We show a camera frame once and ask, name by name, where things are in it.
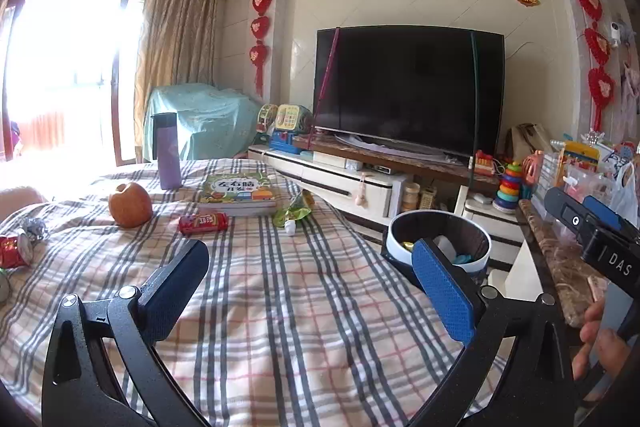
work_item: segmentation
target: black tv screen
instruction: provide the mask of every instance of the black tv screen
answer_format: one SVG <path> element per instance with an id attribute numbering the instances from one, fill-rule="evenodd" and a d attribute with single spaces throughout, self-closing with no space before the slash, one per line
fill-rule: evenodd
<path id="1" fill-rule="evenodd" d="M 314 107 L 334 31 L 318 30 Z M 341 28 L 316 125 L 471 155 L 476 90 L 470 34 L 436 26 Z M 478 148 L 494 154 L 504 90 L 504 36 L 475 34 Z"/>

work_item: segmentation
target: apple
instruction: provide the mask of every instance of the apple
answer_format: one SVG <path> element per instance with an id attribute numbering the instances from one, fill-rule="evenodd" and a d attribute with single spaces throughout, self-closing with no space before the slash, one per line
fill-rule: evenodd
<path id="1" fill-rule="evenodd" d="M 151 198 L 141 185 L 123 183 L 109 195 L 109 212 L 123 229 L 133 229 L 151 219 Z"/>

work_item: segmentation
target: checkered blanket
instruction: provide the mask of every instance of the checkered blanket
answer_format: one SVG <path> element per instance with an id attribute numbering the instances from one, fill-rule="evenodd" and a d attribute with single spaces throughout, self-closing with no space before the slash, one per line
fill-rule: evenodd
<path id="1" fill-rule="evenodd" d="M 10 271 L 0 307 L 0 378 L 40 418 L 42 374 L 59 303 L 113 296 L 142 283 L 185 242 L 178 217 L 196 211 L 208 174 L 266 171 L 279 203 L 296 186 L 253 160 L 182 163 L 184 185 L 160 189 L 156 165 L 135 165 L 94 182 L 78 201 L 24 209 L 43 217 L 50 239 L 30 268 Z M 119 183 L 143 185 L 153 218 L 123 230 L 107 198 Z M 317 198 L 294 237 L 270 217 L 230 218 L 227 232 L 192 236 L 210 251 L 209 271 L 167 340 L 156 349 L 212 425 L 402 426 L 427 400 L 461 349 L 429 299 L 374 253 L 331 206 Z M 132 407 L 146 413 L 113 343 L 108 351 Z M 487 402 L 494 367 L 474 407 Z"/>

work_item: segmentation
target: red heart ornament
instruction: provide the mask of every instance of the red heart ornament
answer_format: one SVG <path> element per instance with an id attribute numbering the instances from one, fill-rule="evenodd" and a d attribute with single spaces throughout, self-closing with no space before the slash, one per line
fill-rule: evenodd
<path id="1" fill-rule="evenodd" d="M 258 17 L 251 21 L 251 33 L 256 39 L 262 39 L 269 31 L 270 20 L 268 17 Z"/>
<path id="2" fill-rule="evenodd" d="M 603 34 L 593 30 L 591 28 L 587 28 L 584 31 L 584 37 L 586 38 L 587 45 L 589 50 L 591 51 L 591 55 L 596 59 L 596 62 L 600 66 L 604 66 L 607 62 L 609 62 L 609 55 L 611 54 L 611 46 L 609 45 L 609 41 L 605 38 Z"/>
<path id="3" fill-rule="evenodd" d="M 594 21 L 602 17 L 602 3 L 600 0 L 578 0 L 584 12 Z"/>
<path id="4" fill-rule="evenodd" d="M 262 97 L 262 66 L 264 65 L 264 61 L 267 59 L 267 55 L 269 54 L 269 49 L 267 46 L 262 44 L 260 41 L 249 50 L 249 60 L 251 60 L 252 64 L 255 66 L 255 92 L 258 96 Z"/>
<path id="5" fill-rule="evenodd" d="M 589 71 L 589 91 L 593 103 L 596 105 L 596 115 L 593 121 L 593 129 L 600 130 L 602 123 L 602 110 L 613 98 L 613 90 L 616 83 L 602 68 L 593 68 Z"/>
<path id="6" fill-rule="evenodd" d="M 252 0 L 251 3 L 254 5 L 254 10 L 258 12 L 258 15 L 262 16 L 269 9 L 271 0 Z"/>

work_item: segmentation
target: finger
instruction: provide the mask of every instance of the finger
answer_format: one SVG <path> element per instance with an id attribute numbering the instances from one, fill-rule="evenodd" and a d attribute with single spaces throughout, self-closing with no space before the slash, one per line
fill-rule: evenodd
<path id="1" fill-rule="evenodd" d="M 625 341 L 608 329 L 602 330 L 598 334 L 596 349 L 598 350 L 598 359 L 602 367 L 613 378 L 617 377 L 623 365 L 625 365 L 626 357 L 631 352 L 631 348 L 625 344 Z"/>
<path id="2" fill-rule="evenodd" d="M 593 322 L 602 320 L 602 314 L 604 313 L 604 299 L 594 302 L 584 312 L 584 321 Z"/>
<path id="3" fill-rule="evenodd" d="M 584 344 L 572 360 L 571 367 L 574 371 L 574 380 L 579 380 L 587 372 L 591 347 L 591 344 Z"/>
<path id="4" fill-rule="evenodd" d="M 587 322 L 580 330 L 580 340 L 585 344 L 593 344 L 598 336 L 600 321 Z"/>

